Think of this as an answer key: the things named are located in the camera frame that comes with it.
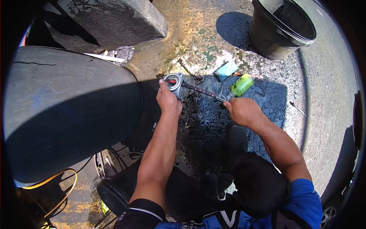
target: leg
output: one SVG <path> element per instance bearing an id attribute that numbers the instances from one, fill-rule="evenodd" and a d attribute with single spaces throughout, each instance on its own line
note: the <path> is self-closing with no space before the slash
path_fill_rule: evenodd
<path id="1" fill-rule="evenodd" d="M 198 181 L 176 167 L 168 179 L 165 199 L 166 213 L 176 221 L 199 223 L 204 215 L 223 210 L 223 202 L 208 197 Z"/>
<path id="2" fill-rule="evenodd" d="M 126 193 L 128 196 L 126 197 L 127 203 L 136 188 L 140 161 L 138 160 L 111 179 Z M 202 221 L 204 215 L 222 210 L 221 205 L 223 204 L 223 202 L 217 199 L 208 197 L 201 189 L 198 181 L 176 167 L 173 168 L 168 179 L 165 189 L 165 200 L 167 205 L 166 214 L 173 217 L 176 221 L 190 222 L 194 220 L 197 223 Z M 124 207 L 120 206 L 119 208 L 123 212 Z"/>
<path id="3" fill-rule="evenodd" d="M 290 182 L 271 163 L 247 152 L 242 127 L 232 124 L 227 130 L 234 184 L 238 190 L 233 193 L 233 199 L 253 218 L 265 217 L 286 203 Z"/>

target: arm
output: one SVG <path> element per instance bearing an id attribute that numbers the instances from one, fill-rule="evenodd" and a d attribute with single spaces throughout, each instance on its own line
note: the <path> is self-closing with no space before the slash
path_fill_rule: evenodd
<path id="1" fill-rule="evenodd" d="M 232 98 L 230 102 L 224 102 L 224 106 L 237 124 L 249 127 L 260 136 L 274 165 L 290 182 L 298 178 L 312 181 L 299 147 L 262 113 L 254 100 Z"/>
<path id="2" fill-rule="evenodd" d="M 137 186 L 130 203 L 136 199 L 151 200 L 165 209 L 165 186 L 175 161 L 178 119 L 182 104 L 171 93 L 164 80 L 156 100 L 161 117 L 141 160 L 137 173 Z"/>

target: blue sponge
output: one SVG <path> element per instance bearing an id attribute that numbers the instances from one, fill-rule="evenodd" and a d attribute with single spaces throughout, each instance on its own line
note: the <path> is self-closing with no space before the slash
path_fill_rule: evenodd
<path id="1" fill-rule="evenodd" d="M 217 69 L 214 74 L 218 77 L 218 79 L 222 82 L 229 75 L 233 74 L 236 70 L 238 70 L 238 66 L 233 61 L 228 61 L 224 65 L 222 65 L 219 69 Z"/>

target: blue shirt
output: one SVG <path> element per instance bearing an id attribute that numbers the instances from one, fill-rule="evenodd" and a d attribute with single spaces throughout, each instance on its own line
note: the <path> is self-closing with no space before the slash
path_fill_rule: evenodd
<path id="1" fill-rule="evenodd" d="M 244 211 L 217 211 L 205 215 L 202 223 L 165 222 L 163 214 L 154 213 L 143 207 L 129 207 L 115 223 L 114 228 L 155 228 L 155 229 L 216 229 L 216 228 L 312 228 L 318 229 L 322 206 L 314 185 L 307 179 L 291 182 L 290 200 L 286 206 L 265 218 L 254 219 Z"/>

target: gray rag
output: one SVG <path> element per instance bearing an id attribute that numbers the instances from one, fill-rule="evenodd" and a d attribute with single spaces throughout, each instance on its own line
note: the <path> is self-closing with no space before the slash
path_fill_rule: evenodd
<path id="1" fill-rule="evenodd" d="M 134 49 L 135 48 L 133 46 L 120 46 L 120 47 L 116 48 L 116 50 L 117 50 L 116 57 L 129 61 L 135 55 Z"/>

